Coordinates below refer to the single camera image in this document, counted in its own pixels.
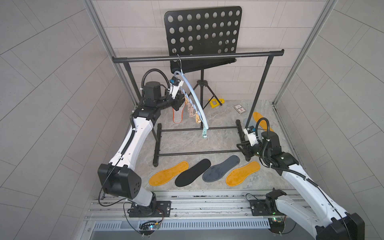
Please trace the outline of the grey yellow-edged insole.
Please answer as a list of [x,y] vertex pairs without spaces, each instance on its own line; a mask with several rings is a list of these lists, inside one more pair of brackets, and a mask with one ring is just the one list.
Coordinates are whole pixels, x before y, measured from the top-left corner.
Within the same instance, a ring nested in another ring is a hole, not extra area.
[[243,183],[247,177],[258,172],[261,166],[257,162],[250,162],[247,165],[232,170],[226,178],[229,187],[235,187]]

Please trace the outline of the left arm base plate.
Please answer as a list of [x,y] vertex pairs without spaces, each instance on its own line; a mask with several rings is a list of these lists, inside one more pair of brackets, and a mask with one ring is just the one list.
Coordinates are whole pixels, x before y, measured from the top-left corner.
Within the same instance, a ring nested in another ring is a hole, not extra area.
[[169,217],[171,210],[171,201],[157,201],[155,204],[151,203],[150,206],[144,207],[132,204],[129,217],[130,218],[162,218]]

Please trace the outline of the yellow insole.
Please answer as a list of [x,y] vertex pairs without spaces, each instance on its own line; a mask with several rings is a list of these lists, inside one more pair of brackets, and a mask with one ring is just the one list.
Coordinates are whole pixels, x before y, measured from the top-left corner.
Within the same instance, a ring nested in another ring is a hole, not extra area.
[[165,185],[170,180],[172,180],[177,175],[189,169],[189,163],[187,161],[182,161],[181,163],[173,166],[170,169],[162,170],[156,174],[154,174],[150,180],[150,186],[157,187],[161,185]]

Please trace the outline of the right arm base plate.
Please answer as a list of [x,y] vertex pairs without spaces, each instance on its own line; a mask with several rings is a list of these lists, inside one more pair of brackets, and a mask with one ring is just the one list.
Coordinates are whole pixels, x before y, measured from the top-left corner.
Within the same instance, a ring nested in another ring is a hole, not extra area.
[[249,200],[252,216],[283,216],[277,210],[271,210],[264,200]]

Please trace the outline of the grey dark-edged insole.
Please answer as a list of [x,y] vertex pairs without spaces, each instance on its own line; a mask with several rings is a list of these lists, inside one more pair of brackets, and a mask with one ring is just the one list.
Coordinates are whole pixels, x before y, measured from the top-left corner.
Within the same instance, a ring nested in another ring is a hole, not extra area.
[[240,163],[238,156],[232,155],[224,162],[211,166],[203,173],[202,179],[206,183],[212,183],[220,180],[229,170]]

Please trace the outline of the white black insole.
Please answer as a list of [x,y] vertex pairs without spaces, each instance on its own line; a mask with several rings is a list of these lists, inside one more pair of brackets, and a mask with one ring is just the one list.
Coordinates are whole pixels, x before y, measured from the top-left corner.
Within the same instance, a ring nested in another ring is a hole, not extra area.
[[183,171],[175,180],[177,187],[185,187],[193,183],[200,175],[211,167],[209,159],[203,159],[190,169]]

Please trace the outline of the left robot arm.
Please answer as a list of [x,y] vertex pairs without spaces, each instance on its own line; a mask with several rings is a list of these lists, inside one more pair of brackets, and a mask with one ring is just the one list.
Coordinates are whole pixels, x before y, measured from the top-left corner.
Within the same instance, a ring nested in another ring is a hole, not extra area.
[[131,127],[110,162],[101,164],[98,169],[101,192],[129,200],[145,215],[156,211],[157,199],[155,193],[142,187],[142,179],[135,173],[139,153],[161,111],[167,108],[180,109],[185,100],[183,85],[189,84],[182,72],[176,72],[166,82],[166,92],[162,94],[159,82],[146,82],[145,78],[142,79],[142,97],[130,115]]

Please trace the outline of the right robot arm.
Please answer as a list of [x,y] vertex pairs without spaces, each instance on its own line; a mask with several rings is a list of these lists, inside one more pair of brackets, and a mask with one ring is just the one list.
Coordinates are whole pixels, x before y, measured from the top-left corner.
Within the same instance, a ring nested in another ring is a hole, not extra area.
[[311,210],[297,205],[282,190],[266,194],[265,209],[268,213],[283,214],[316,240],[363,240],[365,222],[357,214],[350,214],[329,197],[306,173],[299,161],[282,151],[279,136],[271,131],[267,118],[260,118],[254,126],[246,124],[241,134],[244,141],[237,144],[250,160],[258,157],[262,166],[275,170],[288,181],[309,204]]

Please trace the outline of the light blue clip hanger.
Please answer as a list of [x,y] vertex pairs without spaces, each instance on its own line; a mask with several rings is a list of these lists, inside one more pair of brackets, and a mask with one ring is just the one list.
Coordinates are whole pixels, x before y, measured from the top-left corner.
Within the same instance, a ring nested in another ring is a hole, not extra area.
[[208,121],[206,119],[206,115],[204,113],[203,107],[202,107],[202,105],[201,105],[201,103],[200,103],[200,101],[199,101],[199,99],[195,93],[195,90],[193,89],[193,87],[189,83],[188,79],[184,75],[181,57],[179,55],[177,55],[177,56],[178,56],[178,61],[180,62],[180,70],[175,71],[174,76],[176,77],[177,75],[179,75],[183,79],[184,83],[187,85],[188,89],[190,90],[190,93],[193,97],[193,100],[191,100],[191,98],[189,97],[189,94],[187,94],[185,92],[185,90],[181,87],[182,93],[185,95],[185,98],[188,100],[187,105],[189,106],[189,111],[190,111],[190,109],[192,109],[195,111],[195,113],[198,112],[200,115],[200,118],[202,120],[201,123],[203,123],[203,127],[206,127],[207,129],[209,129]]

